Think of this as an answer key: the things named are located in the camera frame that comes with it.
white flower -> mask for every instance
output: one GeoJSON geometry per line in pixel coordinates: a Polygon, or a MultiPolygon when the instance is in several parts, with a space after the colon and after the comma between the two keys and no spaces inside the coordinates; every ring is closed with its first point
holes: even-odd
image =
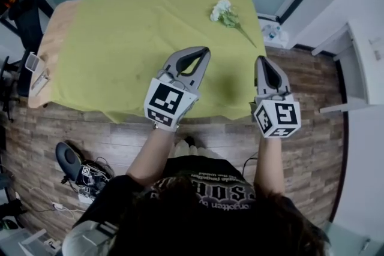
{"type": "Polygon", "coordinates": [[[211,21],[217,22],[218,18],[220,17],[221,10],[217,7],[214,7],[214,10],[212,11],[212,14],[210,16],[211,21]]]}
{"type": "Polygon", "coordinates": [[[231,4],[229,0],[219,0],[216,7],[218,7],[222,11],[230,11],[231,4]]]}
{"type": "Polygon", "coordinates": [[[211,16],[209,17],[211,21],[217,22],[220,18],[220,15],[222,15],[225,12],[231,12],[230,10],[231,4],[229,0],[219,0],[217,5],[214,6],[214,9],[212,11],[211,16]]]}

wooden table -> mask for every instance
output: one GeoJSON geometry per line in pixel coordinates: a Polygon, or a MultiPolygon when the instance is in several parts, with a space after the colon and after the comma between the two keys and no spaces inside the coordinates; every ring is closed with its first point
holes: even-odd
{"type": "MultiPolygon", "coordinates": [[[[38,108],[50,102],[51,79],[55,76],[56,64],[62,43],[80,2],[81,0],[72,0],[59,4],[49,20],[37,55],[45,61],[50,80],[36,97],[28,98],[28,106],[30,108],[38,108]]],[[[31,85],[36,81],[37,77],[38,74],[32,74],[31,85]]]]}

black chair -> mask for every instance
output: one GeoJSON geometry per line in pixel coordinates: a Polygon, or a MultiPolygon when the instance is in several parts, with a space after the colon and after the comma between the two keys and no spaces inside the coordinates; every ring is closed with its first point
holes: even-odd
{"type": "Polygon", "coordinates": [[[37,3],[34,0],[17,0],[10,8],[8,16],[15,22],[25,48],[19,64],[20,76],[17,82],[17,93],[21,97],[28,97],[32,72],[25,68],[25,62],[30,53],[37,53],[43,38],[37,3]]]}
{"type": "Polygon", "coordinates": [[[7,56],[1,65],[0,69],[0,101],[2,101],[2,110],[7,113],[8,120],[12,123],[13,119],[10,116],[10,101],[11,99],[11,93],[13,88],[14,80],[11,77],[10,79],[4,78],[4,72],[5,71],[17,71],[17,67],[15,67],[12,64],[8,63],[9,56],[7,56]]]}

table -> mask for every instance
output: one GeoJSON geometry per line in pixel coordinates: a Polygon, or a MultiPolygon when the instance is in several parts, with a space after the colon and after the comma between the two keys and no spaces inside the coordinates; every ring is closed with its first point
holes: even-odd
{"type": "Polygon", "coordinates": [[[208,46],[212,57],[189,117],[249,114],[254,61],[265,55],[252,0],[231,0],[244,31],[209,20],[218,0],[77,0],[60,4],[38,56],[50,81],[29,106],[50,101],[81,111],[101,111],[115,122],[143,115],[150,79],[170,54],[208,46]]]}
{"type": "MultiPolygon", "coordinates": [[[[362,79],[363,98],[352,97],[350,101],[345,104],[321,108],[320,113],[333,111],[346,112],[384,104],[384,59],[380,59],[378,51],[375,51],[370,44],[370,38],[374,34],[370,33],[369,29],[363,27],[358,20],[348,21],[334,35],[331,35],[326,41],[316,47],[312,51],[312,55],[316,56],[327,45],[340,38],[346,32],[348,32],[351,37],[352,48],[346,48],[336,55],[334,61],[342,59],[350,53],[351,50],[355,52],[360,70],[358,73],[362,79]]],[[[347,78],[349,78],[349,76],[344,73],[344,79],[347,78]]]]}
{"type": "MultiPolygon", "coordinates": [[[[51,102],[52,80],[55,78],[59,53],[80,2],[81,0],[65,1],[59,4],[53,12],[37,53],[46,63],[49,81],[36,97],[28,98],[30,108],[38,108],[51,102]]],[[[37,78],[38,74],[32,74],[32,85],[37,78]]]]}

floor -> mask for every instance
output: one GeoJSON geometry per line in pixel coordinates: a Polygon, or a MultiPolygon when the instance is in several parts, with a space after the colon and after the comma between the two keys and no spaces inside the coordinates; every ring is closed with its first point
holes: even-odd
{"type": "MultiPolygon", "coordinates": [[[[287,196],[317,225],[330,216],[341,172],[343,151],[342,115],[320,115],[320,107],[341,103],[338,78],[332,58],[312,57],[303,50],[268,49],[268,57],[289,76],[296,100],[301,103],[302,128],[283,140],[284,175],[287,196]]],[[[151,130],[151,123],[136,116],[124,124],[111,123],[103,114],[80,112],[56,104],[29,109],[25,102],[13,108],[14,123],[2,117],[7,150],[1,159],[14,174],[11,198],[17,191],[28,213],[21,223],[31,231],[45,228],[62,240],[80,217],[80,212],[38,212],[50,209],[50,200],[69,209],[85,209],[68,185],[60,183],[63,172],[55,158],[59,141],[70,140],[87,158],[102,156],[124,174],[151,130]]],[[[259,129],[251,116],[230,121],[225,118],[185,119],[178,137],[191,135],[206,147],[242,170],[247,158],[257,152],[259,129]]],[[[252,182],[255,160],[245,168],[252,182]]]]}

